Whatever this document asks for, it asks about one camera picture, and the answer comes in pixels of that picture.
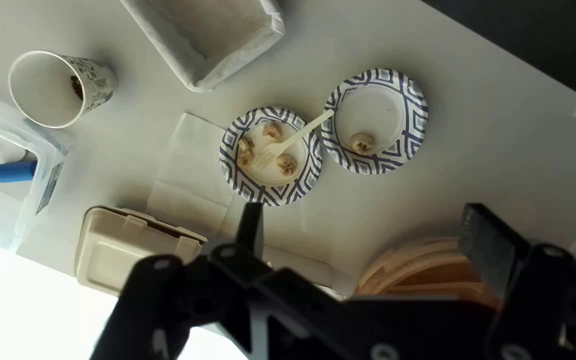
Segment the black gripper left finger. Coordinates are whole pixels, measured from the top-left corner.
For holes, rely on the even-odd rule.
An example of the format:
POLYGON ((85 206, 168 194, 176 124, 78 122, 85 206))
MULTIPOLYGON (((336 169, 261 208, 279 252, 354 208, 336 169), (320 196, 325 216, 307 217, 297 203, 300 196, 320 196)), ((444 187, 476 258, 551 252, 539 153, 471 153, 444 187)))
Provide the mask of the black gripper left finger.
POLYGON ((253 256, 261 253, 263 206, 246 201, 236 230, 236 244, 253 256))

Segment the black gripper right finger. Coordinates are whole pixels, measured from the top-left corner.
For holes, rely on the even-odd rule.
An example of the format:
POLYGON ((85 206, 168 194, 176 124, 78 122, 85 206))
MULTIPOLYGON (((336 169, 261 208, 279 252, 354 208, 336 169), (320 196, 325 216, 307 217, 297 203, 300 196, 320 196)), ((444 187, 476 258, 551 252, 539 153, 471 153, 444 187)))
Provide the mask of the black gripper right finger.
POLYGON ((460 225, 460 252, 500 299, 513 279, 530 244, 483 203, 465 203, 460 225))

